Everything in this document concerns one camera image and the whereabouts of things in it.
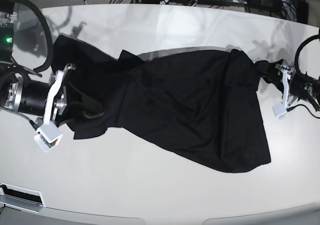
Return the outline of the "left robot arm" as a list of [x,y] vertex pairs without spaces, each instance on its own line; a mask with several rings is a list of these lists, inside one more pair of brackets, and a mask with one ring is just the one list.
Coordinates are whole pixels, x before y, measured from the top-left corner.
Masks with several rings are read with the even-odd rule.
[[316,113],[320,112],[320,34],[316,33],[304,40],[297,48],[289,92],[298,101],[309,103]]

